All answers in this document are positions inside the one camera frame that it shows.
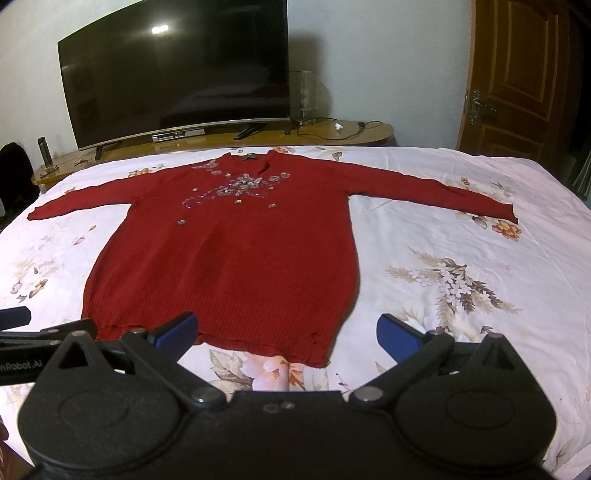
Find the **red embellished knit sweater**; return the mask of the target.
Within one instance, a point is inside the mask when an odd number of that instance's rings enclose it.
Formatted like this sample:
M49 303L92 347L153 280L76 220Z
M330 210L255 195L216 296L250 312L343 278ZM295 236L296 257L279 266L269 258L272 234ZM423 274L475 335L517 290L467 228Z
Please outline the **red embellished knit sweater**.
M435 180L276 151L74 190L31 218L127 206L84 288L99 339L190 312L201 342L322 367L359 284L353 195L515 220L510 205Z

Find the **black chair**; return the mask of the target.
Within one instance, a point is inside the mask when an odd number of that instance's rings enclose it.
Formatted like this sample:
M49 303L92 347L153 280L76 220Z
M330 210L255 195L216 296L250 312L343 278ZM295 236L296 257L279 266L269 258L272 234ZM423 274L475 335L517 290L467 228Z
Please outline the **black chair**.
M33 169L25 150L16 142L1 148L1 202L8 216L20 214L40 195L32 183Z

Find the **floral white bed sheet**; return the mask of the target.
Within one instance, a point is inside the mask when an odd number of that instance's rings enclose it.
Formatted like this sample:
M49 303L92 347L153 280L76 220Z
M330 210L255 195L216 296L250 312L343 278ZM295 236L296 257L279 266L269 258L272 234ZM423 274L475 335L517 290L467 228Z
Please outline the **floral white bed sheet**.
M94 166L41 195L1 233L1 308L24 305L29 328L79 318L83 287L99 252L128 206L105 206L43 221L36 206L108 181L155 175L238 147L150 155ZM514 206L519 224L408 202L354 196L349 212L361 289L329 365L288 364L207 344L180 364L231 395L235 391L341 390L384 373L394 361L377 341L390 313L422 330L440 328L459 341L504 334L535 374L557 415L544 466L558 479L590 467L590 210L537 163L410 147L276 147L331 163L358 163L432 178Z

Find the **silver set-top box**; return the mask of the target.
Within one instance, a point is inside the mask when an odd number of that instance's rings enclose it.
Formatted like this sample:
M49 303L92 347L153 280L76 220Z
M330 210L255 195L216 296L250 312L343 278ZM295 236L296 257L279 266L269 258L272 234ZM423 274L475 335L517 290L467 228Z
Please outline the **silver set-top box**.
M172 141L172 140L179 140L179 139L186 139L198 136L204 136L205 128L204 127L197 127L197 128L189 128L189 129L181 129L181 130L174 130L174 131L166 131L162 133L156 133L151 135L151 139L154 143Z

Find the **wooden tv stand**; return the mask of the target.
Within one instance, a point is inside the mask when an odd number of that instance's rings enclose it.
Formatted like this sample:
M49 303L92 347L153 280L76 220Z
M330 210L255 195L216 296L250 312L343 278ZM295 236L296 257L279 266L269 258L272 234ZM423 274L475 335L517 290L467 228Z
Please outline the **wooden tv stand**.
M342 123L342 131L335 129L335 122ZM32 183L50 189L85 168L147 155L254 146L381 146L394 140L393 126L378 120L362 122L318 117L301 122L278 121L241 139L238 134L242 130L239 125L212 126L205 129L204 136L154 143L147 135L85 148L56 157L50 170L38 168Z

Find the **black curved television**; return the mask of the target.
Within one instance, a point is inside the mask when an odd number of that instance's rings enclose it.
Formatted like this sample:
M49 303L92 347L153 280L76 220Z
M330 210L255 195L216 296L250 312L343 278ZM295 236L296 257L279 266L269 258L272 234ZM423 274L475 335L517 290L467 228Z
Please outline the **black curved television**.
M140 1L63 38L76 144L290 114L287 4Z

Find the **clear glass vase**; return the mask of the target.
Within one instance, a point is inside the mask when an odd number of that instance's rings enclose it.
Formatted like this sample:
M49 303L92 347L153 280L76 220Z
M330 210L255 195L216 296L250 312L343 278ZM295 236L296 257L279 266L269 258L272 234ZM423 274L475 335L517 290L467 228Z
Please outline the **clear glass vase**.
M314 70L290 71L290 116L301 122L318 111L318 75Z

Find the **brown wooden door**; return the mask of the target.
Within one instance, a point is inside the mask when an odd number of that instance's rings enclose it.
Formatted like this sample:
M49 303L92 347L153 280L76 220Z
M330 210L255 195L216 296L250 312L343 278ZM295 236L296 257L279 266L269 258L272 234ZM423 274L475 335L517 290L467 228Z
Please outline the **brown wooden door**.
M553 166L567 95L570 24L565 1L474 1L464 112L457 149ZM471 97L482 110L469 124Z

